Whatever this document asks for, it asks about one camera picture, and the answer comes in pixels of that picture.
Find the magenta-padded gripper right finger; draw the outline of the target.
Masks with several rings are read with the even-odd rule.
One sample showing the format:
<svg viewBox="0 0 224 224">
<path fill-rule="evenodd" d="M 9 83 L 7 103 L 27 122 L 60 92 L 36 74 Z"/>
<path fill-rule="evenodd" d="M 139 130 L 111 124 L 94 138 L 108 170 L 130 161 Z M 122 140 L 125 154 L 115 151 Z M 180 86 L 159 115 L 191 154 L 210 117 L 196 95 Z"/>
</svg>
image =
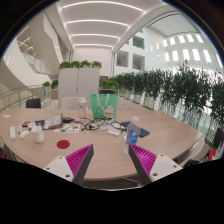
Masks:
<svg viewBox="0 0 224 224">
<path fill-rule="evenodd" d="M 137 145 L 129 145 L 129 155 L 142 185 L 147 185 L 182 169 L 167 155 L 154 154 Z"/>
</svg>

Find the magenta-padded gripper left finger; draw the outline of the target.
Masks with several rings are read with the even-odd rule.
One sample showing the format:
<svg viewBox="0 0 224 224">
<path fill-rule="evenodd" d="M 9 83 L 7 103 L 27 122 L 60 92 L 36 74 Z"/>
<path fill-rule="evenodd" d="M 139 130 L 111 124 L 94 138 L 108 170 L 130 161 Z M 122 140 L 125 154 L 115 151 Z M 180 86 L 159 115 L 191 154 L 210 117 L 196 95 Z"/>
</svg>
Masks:
<svg viewBox="0 0 224 224">
<path fill-rule="evenodd" d="M 56 157 L 44 170 L 81 186 L 93 155 L 93 145 L 90 144 L 66 157 Z"/>
</svg>

